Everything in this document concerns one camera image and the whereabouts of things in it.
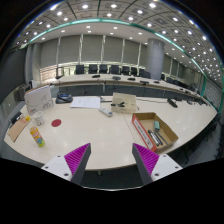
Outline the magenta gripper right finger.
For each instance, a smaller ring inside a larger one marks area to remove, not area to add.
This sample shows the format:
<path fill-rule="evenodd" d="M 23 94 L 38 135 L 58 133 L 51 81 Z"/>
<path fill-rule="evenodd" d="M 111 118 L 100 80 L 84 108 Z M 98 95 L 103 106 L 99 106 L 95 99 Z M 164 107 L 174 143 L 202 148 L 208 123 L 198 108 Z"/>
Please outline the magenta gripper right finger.
<path fill-rule="evenodd" d="M 158 155 L 136 143 L 132 146 L 132 154 L 144 185 L 182 169 L 182 167 L 167 154 Z"/>

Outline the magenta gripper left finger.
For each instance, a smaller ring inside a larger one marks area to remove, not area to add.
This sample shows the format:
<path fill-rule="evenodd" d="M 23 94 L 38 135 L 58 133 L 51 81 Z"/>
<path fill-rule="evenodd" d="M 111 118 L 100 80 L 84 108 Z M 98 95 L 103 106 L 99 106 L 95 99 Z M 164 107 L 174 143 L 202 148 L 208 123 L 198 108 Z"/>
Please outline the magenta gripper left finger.
<path fill-rule="evenodd" d="M 46 163 L 42 169 L 79 185 L 82 181 L 90 154 L 91 144 L 87 143 L 66 155 L 57 155 Z"/>

